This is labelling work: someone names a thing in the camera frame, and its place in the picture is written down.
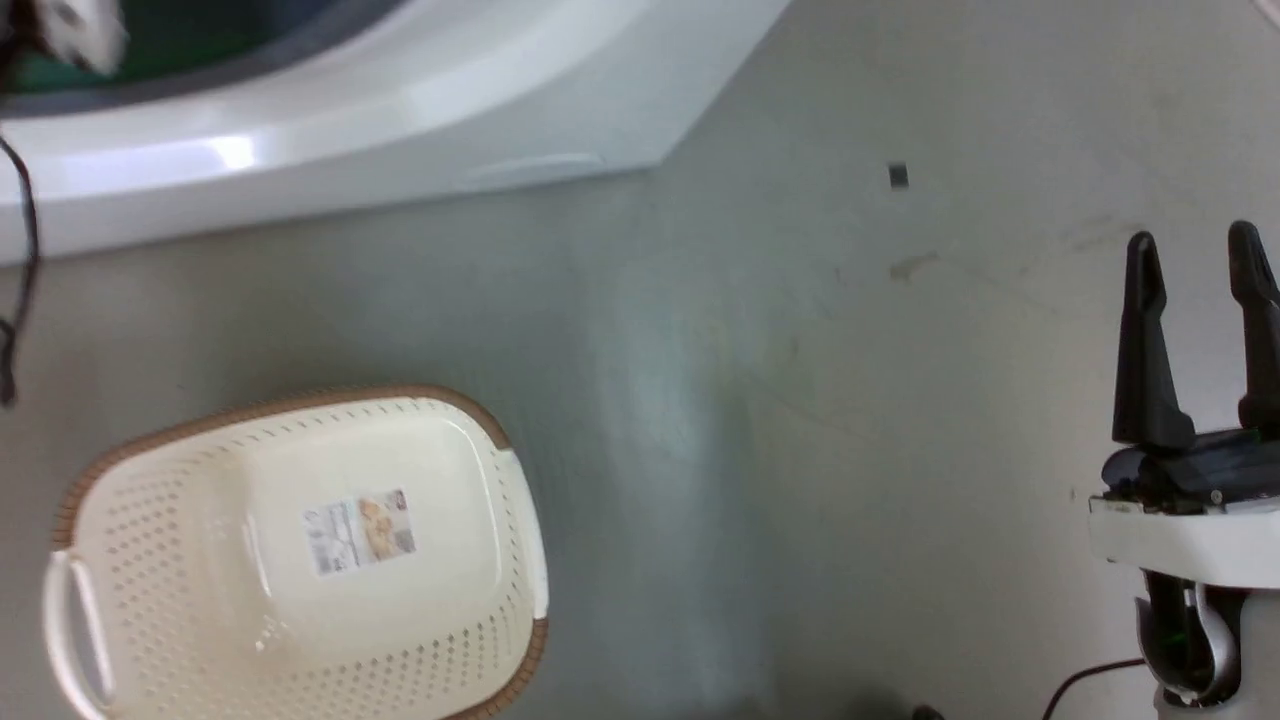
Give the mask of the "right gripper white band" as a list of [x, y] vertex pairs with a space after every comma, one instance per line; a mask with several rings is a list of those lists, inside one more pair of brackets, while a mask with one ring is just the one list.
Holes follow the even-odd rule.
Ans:
[[1280, 591], [1280, 286], [1253, 223], [1230, 224], [1228, 256], [1245, 350], [1238, 416], [1254, 430], [1197, 437], [1169, 361], [1158, 249], [1148, 231], [1135, 233], [1112, 423], [1112, 439], [1134, 447], [1103, 465], [1103, 491], [1088, 506], [1091, 547], [1110, 562], [1187, 582]]

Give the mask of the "paper label sticker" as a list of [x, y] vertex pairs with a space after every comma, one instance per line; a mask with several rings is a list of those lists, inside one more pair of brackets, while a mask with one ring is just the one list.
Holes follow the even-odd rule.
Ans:
[[302, 524], [319, 577], [356, 571], [417, 550], [402, 489], [349, 496], [307, 509]]

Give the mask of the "white washing machine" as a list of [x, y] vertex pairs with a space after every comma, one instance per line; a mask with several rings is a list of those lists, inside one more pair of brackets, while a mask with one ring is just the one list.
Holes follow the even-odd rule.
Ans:
[[50, 256], [655, 167], [792, 3], [118, 1], [0, 74]]

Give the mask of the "white plush toy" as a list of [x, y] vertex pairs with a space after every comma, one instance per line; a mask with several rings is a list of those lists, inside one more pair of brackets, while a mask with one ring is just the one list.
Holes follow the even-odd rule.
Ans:
[[115, 74], [129, 33], [122, 0], [29, 0], [35, 32], [51, 56], [97, 76]]

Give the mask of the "cream perforated laundry basket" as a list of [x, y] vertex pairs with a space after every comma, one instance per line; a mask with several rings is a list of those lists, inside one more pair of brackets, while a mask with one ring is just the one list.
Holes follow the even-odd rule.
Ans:
[[[415, 553], [319, 577], [302, 512], [402, 489]], [[101, 456], [58, 510], [42, 626], [79, 720], [488, 720], [549, 638], [538, 511], [479, 402], [326, 389]]]

